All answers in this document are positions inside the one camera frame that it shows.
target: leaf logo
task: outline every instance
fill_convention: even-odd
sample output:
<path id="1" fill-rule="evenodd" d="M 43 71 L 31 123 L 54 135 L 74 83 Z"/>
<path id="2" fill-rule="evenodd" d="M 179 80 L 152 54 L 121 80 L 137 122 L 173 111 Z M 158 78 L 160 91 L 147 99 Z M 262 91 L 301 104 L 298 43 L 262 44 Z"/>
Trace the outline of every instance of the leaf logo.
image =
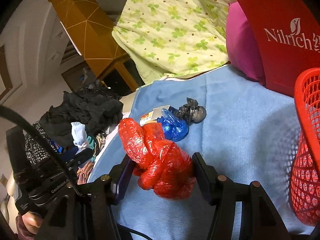
<path id="1" fill-rule="evenodd" d="M 300 33 L 300 18 L 294 18 L 290 22 L 291 35 L 298 35 Z"/>

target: brass screw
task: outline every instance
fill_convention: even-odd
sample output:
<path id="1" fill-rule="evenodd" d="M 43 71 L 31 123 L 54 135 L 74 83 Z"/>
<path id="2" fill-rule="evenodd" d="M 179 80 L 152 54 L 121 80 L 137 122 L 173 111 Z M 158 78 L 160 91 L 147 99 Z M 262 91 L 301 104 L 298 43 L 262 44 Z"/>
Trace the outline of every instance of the brass screw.
<path id="1" fill-rule="evenodd" d="M 100 177 L 100 179 L 101 179 L 102 181 L 106 181 L 106 180 L 109 180 L 109 179 L 110 179 L 110 176 L 109 176 L 108 174 L 104 174 L 104 175 L 102 175 L 102 176 Z"/>
<path id="2" fill-rule="evenodd" d="M 258 182 L 256 180 L 252 182 L 252 185 L 254 185 L 255 187 L 260 187 L 261 186 L 260 182 Z"/>
<path id="3" fill-rule="evenodd" d="M 219 175 L 219 176 L 218 176 L 218 180 L 220 180 L 220 181 L 226 181 L 226 180 L 227 180 L 227 177 L 224 176 L 224 175 Z"/>

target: black and white patterned fabric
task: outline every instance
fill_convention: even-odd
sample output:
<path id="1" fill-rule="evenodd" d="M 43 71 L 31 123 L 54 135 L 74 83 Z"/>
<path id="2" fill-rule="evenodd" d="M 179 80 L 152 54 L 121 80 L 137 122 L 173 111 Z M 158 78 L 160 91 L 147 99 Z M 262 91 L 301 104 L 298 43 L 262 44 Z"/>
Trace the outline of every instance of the black and white patterned fabric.
<path id="1" fill-rule="evenodd" d="M 57 151 L 55 146 L 52 144 L 52 140 L 47 136 L 47 134 L 39 124 L 39 121 L 34 123 L 33 126 L 39 131 L 42 137 L 46 138 L 52 149 Z M 45 158 L 49 157 L 49 154 L 29 134 L 26 134 L 24 137 L 26 154 L 31 165 L 35 165 Z"/>

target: person's hand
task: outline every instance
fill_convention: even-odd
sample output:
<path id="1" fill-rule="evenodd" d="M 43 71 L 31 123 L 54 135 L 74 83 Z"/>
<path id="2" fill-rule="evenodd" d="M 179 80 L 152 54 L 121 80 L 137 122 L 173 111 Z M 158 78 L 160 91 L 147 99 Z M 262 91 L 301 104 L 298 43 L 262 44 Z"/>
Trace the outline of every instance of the person's hand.
<path id="1" fill-rule="evenodd" d="M 22 221 L 28 231 L 35 235 L 36 233 L 38 233 L 43 219 L 37 214 L 27 212 L 22 216 Z"/>

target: basket rim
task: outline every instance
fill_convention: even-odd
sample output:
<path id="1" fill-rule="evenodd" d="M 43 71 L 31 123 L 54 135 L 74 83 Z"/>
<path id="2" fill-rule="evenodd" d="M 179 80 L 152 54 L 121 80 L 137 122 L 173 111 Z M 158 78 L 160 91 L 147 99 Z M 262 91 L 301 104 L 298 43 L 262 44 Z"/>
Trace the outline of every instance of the basket rim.
<path id="1" fill-rule="evenodd" d="M 302 87 L 308 78 L 315 75 L 320 76 L 320 68 L 310 68 L 303 71 L 297 78 L 294 86 L 294 103 L 298 114 L 298 119 L 301 124 L 301 130 L 303 131 L 308 149 L 310 149 L 310 155 L 315 163 L 315 168 L 319 172 L 320 167 L 320 144 L 319 140 L 313 131 L 311 121 L 309 120 L 309 114 L 305 109 L 305 102 L 302 100 L 303 92 Z"/>

